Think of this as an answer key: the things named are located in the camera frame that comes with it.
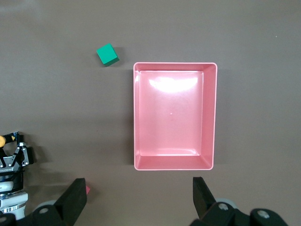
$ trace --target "cube top face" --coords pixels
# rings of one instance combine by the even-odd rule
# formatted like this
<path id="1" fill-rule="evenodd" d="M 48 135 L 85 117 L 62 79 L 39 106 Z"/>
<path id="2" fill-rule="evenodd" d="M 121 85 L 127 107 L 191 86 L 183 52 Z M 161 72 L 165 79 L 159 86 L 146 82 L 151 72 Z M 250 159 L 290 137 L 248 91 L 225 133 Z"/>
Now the cube top face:
<path id="1" fill-rule="evenodd" d="M 101 59 L 102 63 L 105 66 L 109 66 L 109 65 L 119 61 L 119 58 L 118 58 L 113 46 L 110 43 L 106 44 L 105 46 L 102 46 L 96 52 L 99 55 L 99 58 Z"/>

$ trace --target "pink object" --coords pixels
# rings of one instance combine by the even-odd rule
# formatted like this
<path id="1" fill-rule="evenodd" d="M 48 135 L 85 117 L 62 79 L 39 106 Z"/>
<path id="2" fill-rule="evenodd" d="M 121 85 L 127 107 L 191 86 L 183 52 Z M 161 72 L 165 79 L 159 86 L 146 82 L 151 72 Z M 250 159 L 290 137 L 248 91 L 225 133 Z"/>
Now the pink object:
<path id="1" fill-rule="evenodd" d="M 136 170 L 211 170 L 217 65 L 134 65 Z"/>
<path id="2" fill-rule="evenodd" d="M 88 194 L 90 191 L 90 188 L 86 185 L 86 193 Z"/>

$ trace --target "green block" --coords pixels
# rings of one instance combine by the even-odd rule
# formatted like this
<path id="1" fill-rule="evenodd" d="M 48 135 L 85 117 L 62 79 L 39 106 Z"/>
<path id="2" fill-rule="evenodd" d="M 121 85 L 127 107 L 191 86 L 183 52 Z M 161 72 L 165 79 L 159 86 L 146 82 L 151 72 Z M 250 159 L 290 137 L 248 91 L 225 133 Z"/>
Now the green block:
<path id="1" fill-rule="evenodd" d="M 99 58 L 105 66 L 110 66 L 113 63 L 119 61 L 119 58 L 113 48 L 113 46 L 108 43 L 105 46 L 99 48 L 97 51 Z"/>

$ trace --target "silver bolt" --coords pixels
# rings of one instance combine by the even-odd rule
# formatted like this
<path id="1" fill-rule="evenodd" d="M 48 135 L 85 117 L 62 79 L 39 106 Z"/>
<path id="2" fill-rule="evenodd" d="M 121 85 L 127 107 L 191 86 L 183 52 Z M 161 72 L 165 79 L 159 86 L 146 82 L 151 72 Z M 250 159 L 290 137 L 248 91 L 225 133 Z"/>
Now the silver bolt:
<path id="1" fill-rule="evenodd" d="M 7 220 L 7 217 L 3 216 L 3 217 L 0 217 L 0 223 L 3 223 L 4 221 Z"/>
<path id="2" fill-rule="evenodd" d="M 264 211 L 264 210 L 257 211 L 257 214 L 259 216 L 261 216 L 262 218 L 264 218 L 264 219 L 268 219 L 269 218 L 269 214 L 266 211 Z"/>
<path id="3" fill-rule="evenodd" d="M 43 213 L 46 213 L 48 212 L 48 208 L 42 208 L 40 211 L 39 211 L 39 214 L 43 214 Z"/>
<path id="4" fill-rule="evenodd" d="M 225 204 L 225 203 L 220 203 L 218 204 L 218 207 L 221 209 L 221 210 L 228 210 L 228 206 Z"/>

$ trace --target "gray table surface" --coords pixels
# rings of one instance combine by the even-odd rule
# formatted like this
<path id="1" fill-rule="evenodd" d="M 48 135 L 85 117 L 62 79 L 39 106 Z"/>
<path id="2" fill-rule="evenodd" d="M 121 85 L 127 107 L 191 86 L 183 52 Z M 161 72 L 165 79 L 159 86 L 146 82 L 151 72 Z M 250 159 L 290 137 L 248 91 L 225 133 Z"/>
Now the gray table surface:
<path id="1" fill-rule="evenodd" d="M 120 61 L 103 67 L 108 42 Z M 133 64 L 218 64 L 211 171 L 133 167 Z M 2 0 L 0 133 L 34 147 L 26 213 L 75 179 L 76 225 L 187 226 L 192 177 L 249 213 L 301 223 L 299 0 Z"/>

